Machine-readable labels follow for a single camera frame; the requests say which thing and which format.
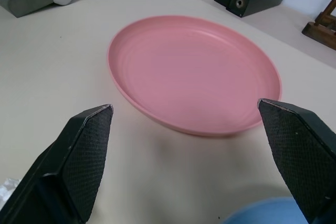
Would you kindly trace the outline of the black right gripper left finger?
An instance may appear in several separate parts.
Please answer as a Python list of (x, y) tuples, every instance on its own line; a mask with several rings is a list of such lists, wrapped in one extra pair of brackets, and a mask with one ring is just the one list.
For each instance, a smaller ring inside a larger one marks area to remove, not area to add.
[(69, 119), (0, 210), (0, 224), (86, 224), (102, 180), (111, 104)]

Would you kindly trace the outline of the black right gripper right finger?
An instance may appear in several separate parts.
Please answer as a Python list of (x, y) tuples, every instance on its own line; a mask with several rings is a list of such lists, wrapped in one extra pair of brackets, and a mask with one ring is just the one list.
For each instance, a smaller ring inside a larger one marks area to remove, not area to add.
[(308, 224), (336, 224), (336, 133), (314, 112), (260, 99), (276, 166)]

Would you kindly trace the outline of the blue rounded object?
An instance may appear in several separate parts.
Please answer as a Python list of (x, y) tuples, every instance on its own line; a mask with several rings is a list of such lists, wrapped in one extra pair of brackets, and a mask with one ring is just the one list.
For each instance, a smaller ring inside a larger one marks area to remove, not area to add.
[(222, 224), (308, 224), (292, 197), (277, 197), (250, 204)]

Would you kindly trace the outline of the white crinkled plastic wrap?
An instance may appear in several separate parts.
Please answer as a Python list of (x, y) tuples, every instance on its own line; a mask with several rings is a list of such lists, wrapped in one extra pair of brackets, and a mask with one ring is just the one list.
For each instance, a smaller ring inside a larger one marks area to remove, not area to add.
[(0, 185), (0, 210), (4, 207), (20, 182), (21, 179), (7, 178), (4, 183)]

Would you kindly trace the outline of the dark wooden peg rack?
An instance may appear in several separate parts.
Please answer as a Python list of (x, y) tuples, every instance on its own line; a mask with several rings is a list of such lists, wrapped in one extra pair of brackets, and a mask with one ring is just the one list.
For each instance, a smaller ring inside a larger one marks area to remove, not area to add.
[(336, 9), (336, 0), (331, 0), (314, 22), (308, 22), (302, 34), (336, 50), (336, 16), (332, 12)]

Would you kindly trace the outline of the pink round plate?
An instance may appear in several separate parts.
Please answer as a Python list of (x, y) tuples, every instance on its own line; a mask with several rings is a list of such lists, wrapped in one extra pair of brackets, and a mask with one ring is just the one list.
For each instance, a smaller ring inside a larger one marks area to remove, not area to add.
[(142, 114), (179, 132), (224, 136), (258, 126), (260, 98), (281, 78), (249, 38), (205, 19), (155, 16), (120, 30), (107, 51), (116, 87)]

